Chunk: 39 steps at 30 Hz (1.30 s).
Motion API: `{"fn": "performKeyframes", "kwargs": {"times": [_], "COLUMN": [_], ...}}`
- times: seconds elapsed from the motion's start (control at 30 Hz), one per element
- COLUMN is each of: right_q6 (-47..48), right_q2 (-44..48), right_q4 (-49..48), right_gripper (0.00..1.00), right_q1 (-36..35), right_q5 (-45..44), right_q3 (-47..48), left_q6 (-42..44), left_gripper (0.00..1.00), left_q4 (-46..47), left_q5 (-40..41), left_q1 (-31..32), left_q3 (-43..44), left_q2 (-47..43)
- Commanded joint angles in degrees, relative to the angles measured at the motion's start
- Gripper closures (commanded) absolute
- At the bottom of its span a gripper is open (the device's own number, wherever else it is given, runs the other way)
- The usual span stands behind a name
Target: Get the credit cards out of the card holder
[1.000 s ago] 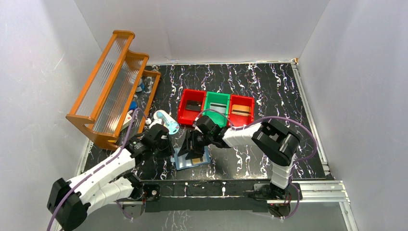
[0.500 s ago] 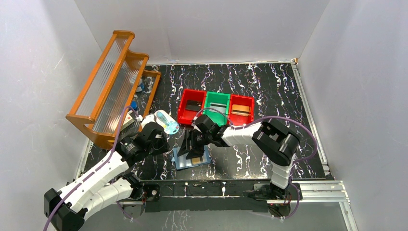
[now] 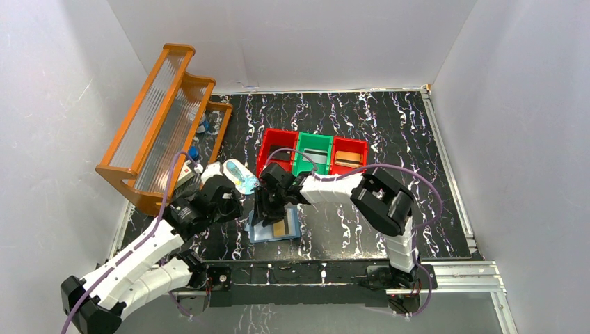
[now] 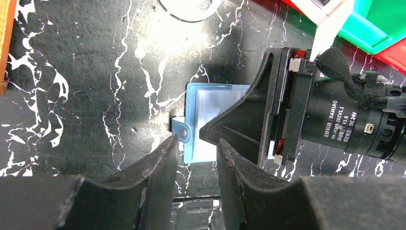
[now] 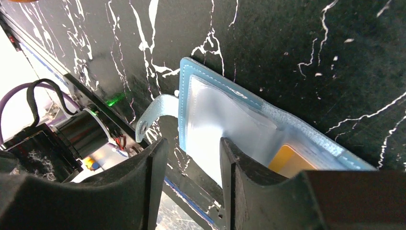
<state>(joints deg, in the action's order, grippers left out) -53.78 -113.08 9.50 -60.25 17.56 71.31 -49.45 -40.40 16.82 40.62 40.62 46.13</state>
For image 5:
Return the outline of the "yellow credit card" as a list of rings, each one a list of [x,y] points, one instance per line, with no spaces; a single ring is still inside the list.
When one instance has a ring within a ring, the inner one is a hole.
[[[316,169],[288,145],[281,146],[269,163],[268,168],[286,178],[292,178],[303,170]]]

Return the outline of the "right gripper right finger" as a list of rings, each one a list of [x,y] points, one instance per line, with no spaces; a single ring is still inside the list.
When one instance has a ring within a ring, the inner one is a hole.
[[[283,177],[220,139],[228,230],[403,230],[406,174],[301,171]]]

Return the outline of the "blue card holder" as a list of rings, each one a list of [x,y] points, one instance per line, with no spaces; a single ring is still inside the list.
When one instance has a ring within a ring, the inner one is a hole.
[[[189,57],[180,61],[179,94],[155,98],[135,126],[136,141],[166,115],[178,120],[180,148],[217,184],[222,183],[221,138],[267,168],[281,146],[288,145],[316,170],[374,170],[302,119]]]

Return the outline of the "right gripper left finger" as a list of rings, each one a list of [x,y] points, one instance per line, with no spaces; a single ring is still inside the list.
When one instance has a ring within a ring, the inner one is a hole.
[[[139,154],[86,178],[57,183],[30,174],[0,175],[3,230],[153,230],[169,144],[160,138]]]

